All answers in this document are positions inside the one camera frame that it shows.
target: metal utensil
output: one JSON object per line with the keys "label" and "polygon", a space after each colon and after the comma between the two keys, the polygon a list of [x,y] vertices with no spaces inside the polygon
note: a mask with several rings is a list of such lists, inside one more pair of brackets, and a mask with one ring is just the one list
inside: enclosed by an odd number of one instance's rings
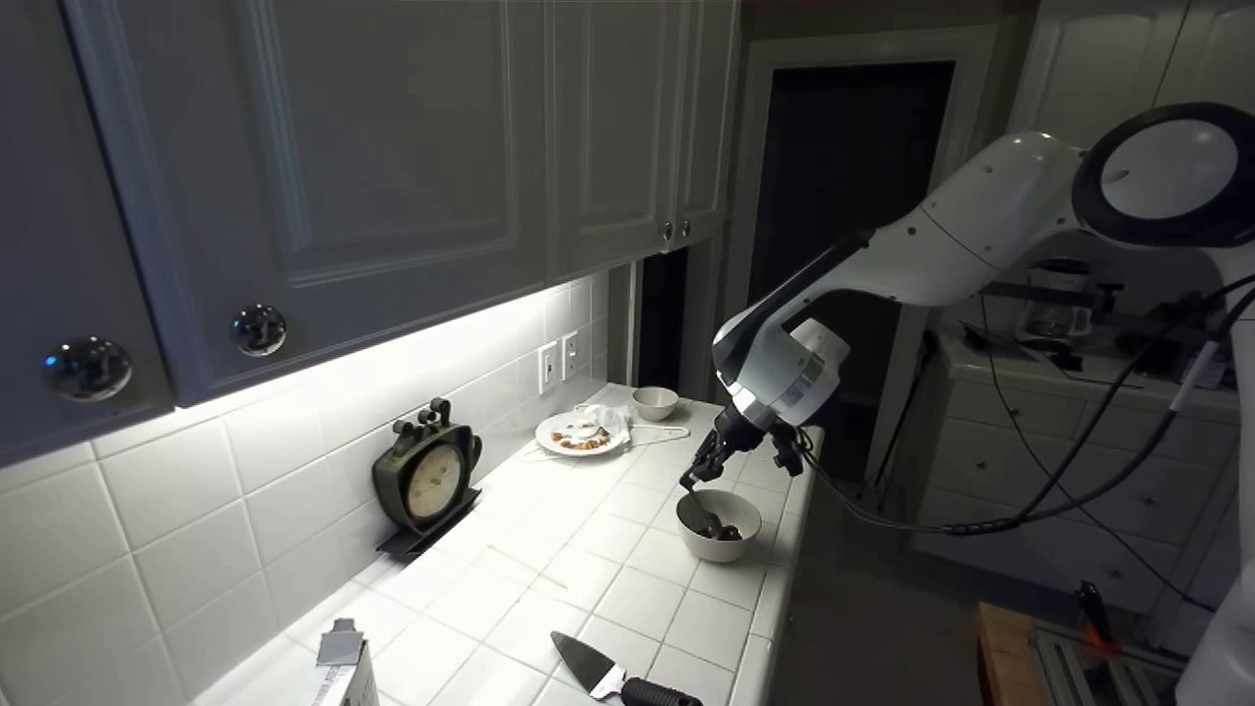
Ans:
{"label": "metal utensil", "polygon": [[657,681],[648,678],[631,678],[622,668],[614,668],[614,660],[601,656],[597,648],[549,631],[561,661],[572,672],[572,678],[597,699],[622,699],[622,706],[703,706],[697,699],[681,695],[681,689],[665,689]]}

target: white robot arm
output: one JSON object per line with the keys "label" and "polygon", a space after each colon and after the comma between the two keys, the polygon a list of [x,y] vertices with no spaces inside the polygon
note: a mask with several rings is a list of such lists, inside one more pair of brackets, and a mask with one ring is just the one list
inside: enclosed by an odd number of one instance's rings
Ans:
{"label": "white robot arm", "polygon": [[[830,291],[954,305],[1056,233],[1088,227],[1129,247],[1204,247],[1227,281],[1255,274],[1255,116],[1227,107],[1148,108],[1089,153],[1050,135],[1000,136],[922,209],[869,240],[825,251],[715,336],[735,407],[719,414],[681,488],[723,473],[735,452],[793,430],[840,390],[846,346],[806,305]],[[1255,315],[1233,329],[1243,407],[1239,522],[1247,574],[1209,629],[1179,703],[1255,703]]]}

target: cabinet knob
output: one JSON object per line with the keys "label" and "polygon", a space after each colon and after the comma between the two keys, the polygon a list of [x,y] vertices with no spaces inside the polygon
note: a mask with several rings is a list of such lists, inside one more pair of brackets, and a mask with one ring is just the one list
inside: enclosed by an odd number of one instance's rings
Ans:
{"label": "cabinet knob", "polygon": [[95,403],[118,395],[131,383],[133,359],[111,336],[73,336],[44,356],[44,378],[57,395]]}
{"label": "cabinet knob", "polygon": [[287,346],[287,318],[267,302],[250,302],[234,315],[230,340],[244,356],[274,356]]}

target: wall outlet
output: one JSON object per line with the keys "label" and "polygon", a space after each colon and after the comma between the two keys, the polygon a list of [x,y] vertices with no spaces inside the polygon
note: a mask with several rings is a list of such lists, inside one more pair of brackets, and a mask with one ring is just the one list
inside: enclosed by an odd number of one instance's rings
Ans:
{"label": "wall outlet", "polygon": [[557,346],[557,380],[572,380],[579,354],[579,329],[565,332]]}
{"label": "wall outlet", "polygon": [[545,340],[538,348],[538,395],[549,395],[557,390],[557,340]]}

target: cabinet door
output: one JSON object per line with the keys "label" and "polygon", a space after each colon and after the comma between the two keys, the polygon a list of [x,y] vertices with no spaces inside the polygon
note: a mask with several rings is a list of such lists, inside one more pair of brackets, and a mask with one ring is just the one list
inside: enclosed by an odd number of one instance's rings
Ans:
{"label": "cabinet door", "polygon": [[[0,464],[170,407],[162,354],[124,251],[57,3],[0,10]],[[99,403],[44,383],[72,336],[111,336],[133,380]]]}
{"label": "cabinet door", "polygon": [[[184,399],[540,274],[545,9],[72,0]],[[230,318],[290,323],[255,359]]]}
{"label": "cabinet door", "polygon": [[553,3],[557,265],[657,251],[669,224],[674,0]]}
{"label": "cabinet door", "polygon": [[686,46],[678,85],[678,234],[711,240],[727,227],[737,85],[737,0],[686,3]]}
{"label": "cabinet door", "polygon": [[1250,46],[1250,0],[1191,0],[1156,103],[1227,103],[1255,112]]}
{"label": "cabinet door", "polygon": [[1179,27],[1179,0],[1043,0],[1010,131],[1094,146],[1154,107]]}

